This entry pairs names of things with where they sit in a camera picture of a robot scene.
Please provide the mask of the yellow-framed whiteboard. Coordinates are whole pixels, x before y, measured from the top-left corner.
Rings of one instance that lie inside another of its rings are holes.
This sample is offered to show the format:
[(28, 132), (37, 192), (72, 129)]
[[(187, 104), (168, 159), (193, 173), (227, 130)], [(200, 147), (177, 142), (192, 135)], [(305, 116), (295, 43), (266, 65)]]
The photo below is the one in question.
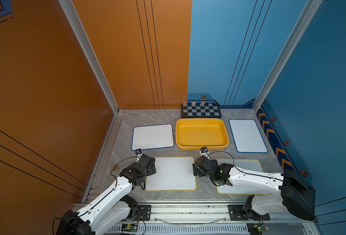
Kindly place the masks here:
[[(238, 168), (263, 172), (262, 166), (258, 160), (239, 160), (236, 159), (234, 163)], [(247, 186), (220, 186), (217, 187), (219, 194), (239, 194), (239, 195), (268, 195), (269, 193), (254, 189)]]
[(148, 192), (191, 192), (197, 188), (193, 157), (157, 157), (156, 173), (146, 178)]

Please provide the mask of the yellow plastic storage box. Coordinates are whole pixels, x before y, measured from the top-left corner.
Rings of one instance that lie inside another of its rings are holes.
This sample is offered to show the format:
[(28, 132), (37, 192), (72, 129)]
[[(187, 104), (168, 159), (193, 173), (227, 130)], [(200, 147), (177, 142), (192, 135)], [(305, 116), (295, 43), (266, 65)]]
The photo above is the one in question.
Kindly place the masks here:
[(229, 145), (224, 122), (218, 118), (181, 118), (176, 122), (176, 143), (181, 150), (223, 150)]

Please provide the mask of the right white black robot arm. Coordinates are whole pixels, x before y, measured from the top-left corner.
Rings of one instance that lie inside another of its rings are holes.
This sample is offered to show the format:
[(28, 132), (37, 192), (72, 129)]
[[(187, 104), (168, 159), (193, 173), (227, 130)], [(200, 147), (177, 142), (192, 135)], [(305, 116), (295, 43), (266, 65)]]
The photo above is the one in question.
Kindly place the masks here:
[(215, 186), (249, 187), (263, 195), (249, 195), (242, 208), (249, 220), (269, 213), (290, 213), (306, 221), (316, 221), (315, 188), (295, 171), (266, 173), (247, 170), (234, 164), (218, 164), (202, 155), (193, 163), (194, 176), (206, 176)]

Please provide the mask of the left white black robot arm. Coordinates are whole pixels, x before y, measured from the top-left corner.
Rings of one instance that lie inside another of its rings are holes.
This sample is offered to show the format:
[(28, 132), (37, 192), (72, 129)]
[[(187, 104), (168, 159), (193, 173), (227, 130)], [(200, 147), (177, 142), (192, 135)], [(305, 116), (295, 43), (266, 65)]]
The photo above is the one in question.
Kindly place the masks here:
[(115, 181), (86, 206), (68, 210), (61, 218), (54, 235), (103, 235), (122, 220), (139, 220), (138, 202), (129, 196), (136, 187), (145, 186), (148, 176), (156, 173), (155, 158), (146, 154), (121, 170)]

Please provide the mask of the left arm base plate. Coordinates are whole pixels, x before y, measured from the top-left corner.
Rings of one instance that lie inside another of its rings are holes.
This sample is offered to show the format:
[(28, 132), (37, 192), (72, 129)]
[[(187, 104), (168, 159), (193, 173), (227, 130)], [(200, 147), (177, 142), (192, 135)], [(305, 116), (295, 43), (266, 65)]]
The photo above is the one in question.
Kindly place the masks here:
[(150, 221), (151, 205), (138, 205), (131, 208), (129, 215), (125, 220), (127, 221)]

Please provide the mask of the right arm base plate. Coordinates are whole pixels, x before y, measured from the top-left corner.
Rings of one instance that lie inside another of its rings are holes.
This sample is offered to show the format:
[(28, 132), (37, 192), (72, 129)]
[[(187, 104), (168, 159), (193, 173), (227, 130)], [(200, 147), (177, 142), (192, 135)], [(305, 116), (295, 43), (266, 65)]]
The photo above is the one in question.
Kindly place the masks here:
[(228, 205), (228, 211), (231, 221), (242, 221), (242, 220), (270, 220), (269, 214), (259, 215), (252, 209), (244, 210), (242, 205)]

